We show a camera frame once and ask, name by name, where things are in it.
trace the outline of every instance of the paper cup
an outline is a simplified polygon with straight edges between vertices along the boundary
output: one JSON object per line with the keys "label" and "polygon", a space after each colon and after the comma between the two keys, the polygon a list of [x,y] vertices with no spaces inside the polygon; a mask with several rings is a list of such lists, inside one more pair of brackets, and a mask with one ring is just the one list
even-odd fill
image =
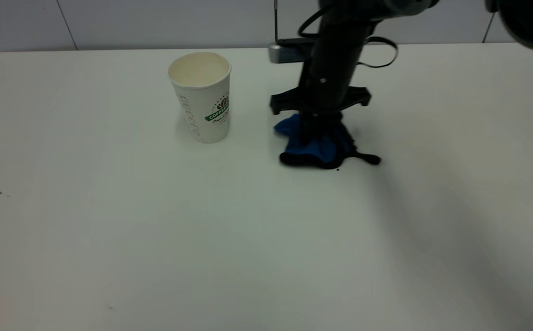
{"label": "paper cup", "polygon": [[216,143],[229,129],[228,60],[210,52],[196,52],[176,59],[168,68],[189,130],[201,143]]}

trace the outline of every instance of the white table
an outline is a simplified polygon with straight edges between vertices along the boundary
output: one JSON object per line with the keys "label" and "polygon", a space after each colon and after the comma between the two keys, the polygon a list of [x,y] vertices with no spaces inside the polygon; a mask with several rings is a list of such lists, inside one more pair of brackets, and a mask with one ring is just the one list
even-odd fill
{"label": "white table", "polygon": [[384,162],[340,171],[279,164],[300,65],[217,51],[212,145],[165,73],[189,50],[0,54],[0,331],[533,331],[533,51],[357,69],[346,126]]}

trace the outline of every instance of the blue cloth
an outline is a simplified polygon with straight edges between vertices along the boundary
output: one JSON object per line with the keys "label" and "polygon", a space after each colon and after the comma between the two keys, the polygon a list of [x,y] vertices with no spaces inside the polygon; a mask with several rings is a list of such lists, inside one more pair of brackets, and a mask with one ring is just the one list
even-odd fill
{"label": "blue cloth", "polygon": [[317,157],[324,163],[330,163],[336,157],[336,145],[328,135],[315,138],[307,145],[301,143],[300,139],[300,115],[294,114],[289,119],[275,125],[275,131],[289,137],[289,143],[285,153],[294,155],[309,154]]}

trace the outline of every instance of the black cable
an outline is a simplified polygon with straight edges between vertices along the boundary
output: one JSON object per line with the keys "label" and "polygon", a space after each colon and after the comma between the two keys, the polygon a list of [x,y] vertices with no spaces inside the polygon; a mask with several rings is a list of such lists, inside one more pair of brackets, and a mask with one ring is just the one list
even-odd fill
{"label": "black cable", "polygon": [[304,38],[318,38],[319,34],[307,34],[304,32],[304,30],[311,25],[316,19],[319,19],[321,16],[323,16],[326,12],[328,12],[330,9],[332,9],[334,6],[338,4],[338,0],[332,1],[329,5],[323,7],[322,9],[319,9],[315,14],[311,15],[301,26],[300,30],[297,32],[300,36]]}
{"label": "black cable", "polygon": [[366,63],[362,63],[362,62],[358,62],[357,64],[366,65],[369,68],[382,68],[382,67],[388,67],[389,65],[391,65],[391,63],[395,62],[395,60],[397,59],[397,55],[399,55],[399,48],[397,47],[397,44],[395,44],[394,42],[392,42],[391,40],[387,38],[383,38],[382,36],[370,36],[369,38],[367,38],[367,42],[365,42],[363,46],[370,42],[382,42],[383,44],[386,44],[386,45],[389,45],[395,48],[395,56],[393,57],[390,63],[384,64],[384,65],[369,65]]}

